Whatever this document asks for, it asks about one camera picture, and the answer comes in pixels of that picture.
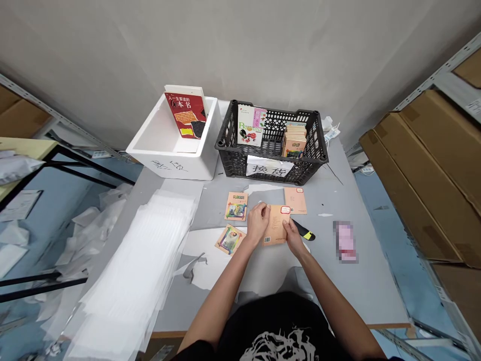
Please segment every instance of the black plastic crate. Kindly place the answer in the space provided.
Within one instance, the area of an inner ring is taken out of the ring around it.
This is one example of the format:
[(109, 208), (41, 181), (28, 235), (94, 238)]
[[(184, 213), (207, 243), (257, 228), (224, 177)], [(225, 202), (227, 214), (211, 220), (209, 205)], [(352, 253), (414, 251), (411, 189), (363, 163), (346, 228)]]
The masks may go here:
[[(239, 104), (254, 106), (249, 102), (232, 100), (215, 144), (215, 149), (220, 153), (226, 176), (261, 179), (303, 186), (321, 165), (329, 161), (322, 132), (321, 115), (317, 110), (299, 109), (297, 112), (290, 112), (264, 108), (267, 110), (267, 120), (265, 121), (262, 134), (262, 144), (261, 147), (255, 147), (237, 143), (237, 111)], [(281, 156), (287, 121), (304, 122), (306, 124), (307, 143), (303, 157), (300, 159)], [(247, 155), (249, 154), (292, 162), (294, 166), (285, 177), (262, 173), (246, 176)]]

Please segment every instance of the shelving unit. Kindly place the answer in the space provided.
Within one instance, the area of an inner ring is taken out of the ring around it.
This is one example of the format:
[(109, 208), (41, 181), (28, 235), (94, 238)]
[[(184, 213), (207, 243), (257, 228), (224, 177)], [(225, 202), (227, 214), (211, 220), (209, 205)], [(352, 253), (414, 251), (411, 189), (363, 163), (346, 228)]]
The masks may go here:
[[(481, 123), (481, 90), (472, 87), (470, 84), (466, 83), (463, 79), (461, 79), (452, 72), (458, 65), (460, 65), (465, 59), (467, 59), (479, 48), (481, 48), (481, 33), (475, 36), (459, 52), (457, 52), (451, 59), (449, 59), (443, 66), (441, 66), (433, 75), (426, 79), (426, 81), (424, 81), (416, 90), (414, 90), (397, 107), (395, 107), (393, 111), (402, 110), (405, 106), (407, 106), (414, 99), (416, 99), (423, 91), (435, 88), (442, 91), (453, 102), (455, 102), (469, 115), (471, 115), (476, 121)], [(353, 170), (353, 172), (356, 172), (361, 168), (361, 166), (357, 167)], [(408, 354), (420, 361), (430, 360), (430, 358), (426, 357), (419, 350), (415, 349), (414, 346), (435, 346), (442, 345), (443, 343), (446, 345), (448, 345), (449, 343), (449, 345), (454, 345), (458, 349), (464, 348), (472, 361), (481, 361), (481, 345), (479, 341), (476, 339), (458, 306), (452, 300), (450, 300), (447, 293), (443, 289), (443, 286), (438, 276), (436, 275), (436, 272), (432, 268), (431, 263), (424, 258), (416, 245), (414, 246), (418, 252), (419, 259), (424, 269), (428, 273), (432, 283), (438, 291), (444, 309), (446, 310), (448, 316), (450, 317), (454, 327), (458, 332), (459, 339), (454, 339), (447, 335), (442, 336), (442, 332), (434, 330), (433, 328), (431, 328), (431, 333), (434, 336), (437, 336), (437, 338), (429, 339), (435, 341), (430, 341), (427, 343), (412, 343), (410, 342), (411, 340), (401, 339), (395, 334), (386, 330), (381, 330), (380, 333), (386, 338), (388, 338), (390, 341), (395, 343), (398, 347), (402, 348)]]
[(59, 112), (56, 110), (52, 109), (50, 106), (45, 104), (43, 101), (40, 99), (36, 98), (32, 94), (30, 94), (28, 91), (23, 89), (21, 86), (7, 78), (6, 76), (0, 74), (0, 84), (5, 86), (7, 89), (10, 89), (14, 93), (18, 94), (24, 99), (27, 99), (29, 102), (33, 103), (37, 107), (43, 109), (47, 113), (49, 113), (52, 116), (52, 119), (45, 124), (42, 129), (39, 130), (39, 132), (35, 135), (35, 139), (42, 139), (44, 136), (46, 136), (52, 129), (52, 127), (58, 123), (62, 123), (64, 126), (68, 127), (69, 129), (75, 131), (76, 133), (80, 134), (82, 137), (88, 139), (90, 142), (96, 144), (101, 148), (102, 150), (105, 150), (112, 156), (118, 158), (118, 159), (124, 159), (117, 151), (109, 147), (107, 144), (105, 144), (103, 141), (100, 139), (96, 138), (83, 128), (79, 127), (77, 124), (69, 120), (68, 118), (64, 117), (61, 115)]

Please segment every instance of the hand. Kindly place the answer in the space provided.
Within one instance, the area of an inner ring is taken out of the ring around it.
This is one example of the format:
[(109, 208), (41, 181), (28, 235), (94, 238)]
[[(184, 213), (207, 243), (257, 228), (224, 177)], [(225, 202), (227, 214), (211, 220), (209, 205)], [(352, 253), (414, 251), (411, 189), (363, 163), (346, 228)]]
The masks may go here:
[(261, 240), (266, 228), (269, 224), (269, 216), (271, 215), (271, 206), (264, 202), (259, 203), (251, 209), (247, 217), (247, 238), (254, 247)]
[(282, 225), (287, 232), (287, 244), (289, 249), (294, 256), (299, 259), (299, 257), (307, 252), (307, 248), (304, 246), (304, 242), (302, 242), (301, 235), (292, 219), (289, 219), (289, 222), (282, 221)]

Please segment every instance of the white styrofoam box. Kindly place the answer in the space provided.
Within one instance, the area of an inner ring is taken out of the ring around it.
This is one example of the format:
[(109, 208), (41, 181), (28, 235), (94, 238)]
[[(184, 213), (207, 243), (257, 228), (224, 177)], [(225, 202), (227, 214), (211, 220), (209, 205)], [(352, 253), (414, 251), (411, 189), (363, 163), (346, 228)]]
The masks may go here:
[(201, 139), (180, 136), (164, 94), (130, 142), (127, 153), (163, 178), (213, 179), (219, 156), (214, 144), (222, 119), (217, 98), (205, 100), (210, 112)]

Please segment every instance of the blue floor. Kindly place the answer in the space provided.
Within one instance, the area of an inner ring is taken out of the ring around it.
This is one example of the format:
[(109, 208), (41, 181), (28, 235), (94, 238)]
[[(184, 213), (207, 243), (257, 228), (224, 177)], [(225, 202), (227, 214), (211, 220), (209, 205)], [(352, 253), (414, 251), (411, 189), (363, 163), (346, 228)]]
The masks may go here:
[[(58, 155), (55, 160), (70, 160)], [(136, 181), (143, 166), (127, 164), (115, 158), (98, 159), (96, 163)], [(122, 182), (91, 168), (76, 168), (89, 176), (102, 179), (115, 186)], [(73, 233), (71, 218), (90, 206), (99, 206), (99, 194), (109, 188), (64, 173), (58, 169), (43, 169), (26, 187), (43, 190), (31, 213), (19, 226), (30, 231), (28, 252), (5, 276), (5, 279), (25, 277), (52, 269), (65, 248), (65, 241)], [(0, 223), (0, 232), (6, 223)], [(25, 285), (2, 287), (1, 293), (24, 289)], [(21, 356), (39, 352), (43, 354), (49, 342), (43, 342), (45, 332), (36, 322), (40, 305), (28, 304), (23, 299), (0, 304), (0, 315), (9, 312), (4, 324), (21, 318), (25, 323), (0, 334), (1, 360), (16, 360)]]
[[(364, 175), (361, 172), (355, 174), (355, 179), (409, 315), (458, 338), (381, 180), (376, 173)], [(391, 331), (406, 338), (404, 329)], [(380, 334), (376, 338), (387, 356), (399, 357), (395, 345)], [(434, 360), (468, 359), (462, 353), (444, 347), (423, 347), (421, 350)], [(402, 351), (401, 354), (406, 361), (411, 359)]]

